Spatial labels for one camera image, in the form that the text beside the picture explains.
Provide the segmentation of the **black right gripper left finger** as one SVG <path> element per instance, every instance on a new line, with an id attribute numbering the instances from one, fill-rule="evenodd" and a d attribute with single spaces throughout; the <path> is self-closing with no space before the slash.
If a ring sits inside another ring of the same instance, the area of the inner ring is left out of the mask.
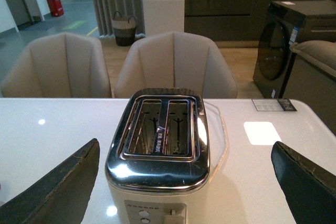
<path id="1" fill-rule="evenodd" d="M 81 223 L 99 170 L 93 138 L 25 191 L 1 206 L 1 223 Z"/>

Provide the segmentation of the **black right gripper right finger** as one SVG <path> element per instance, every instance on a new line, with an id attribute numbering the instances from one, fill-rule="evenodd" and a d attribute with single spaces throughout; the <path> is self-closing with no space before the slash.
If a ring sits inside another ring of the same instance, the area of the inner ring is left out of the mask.
<path id="1" fill-rule="evenodd" d="M 334 174 L 279 141 L 271 162 L 296 223 L 335 223 Z"/>

